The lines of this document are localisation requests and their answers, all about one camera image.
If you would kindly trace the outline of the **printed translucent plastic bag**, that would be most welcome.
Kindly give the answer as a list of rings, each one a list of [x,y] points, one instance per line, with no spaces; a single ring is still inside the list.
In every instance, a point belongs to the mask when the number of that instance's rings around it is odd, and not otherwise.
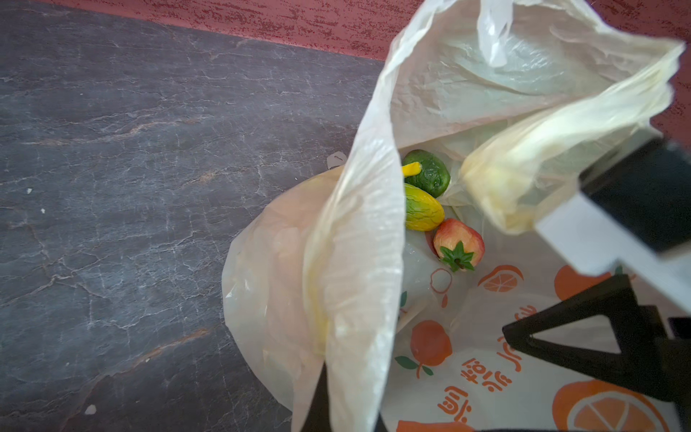
[[[672,102],[682,41],[621,32],[584,1],[426,1],[390,45],[347,162],[273,200],[232,241],[225,321],[301,431],[324,364],[332,431],[682,431],[673,402],[523,354],[502,328],[626,275],[576,272],[540,203]],[[403,158],[451,181],[444,221],[485,253],[453,272],[408,230]]]

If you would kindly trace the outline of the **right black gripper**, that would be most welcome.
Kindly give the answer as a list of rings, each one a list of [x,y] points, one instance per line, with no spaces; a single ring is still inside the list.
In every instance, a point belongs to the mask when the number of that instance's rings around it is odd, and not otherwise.
[[[628,390],[673,402],[690,430],[690,318],[641,306],[614,275],[502,328],[513,349]]]

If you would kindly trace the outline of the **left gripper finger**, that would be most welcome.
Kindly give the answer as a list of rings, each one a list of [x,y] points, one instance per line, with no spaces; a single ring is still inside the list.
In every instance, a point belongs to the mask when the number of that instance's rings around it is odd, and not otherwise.
[[[329,408],[328,368],[324,364],[301,432],[332,432]]]

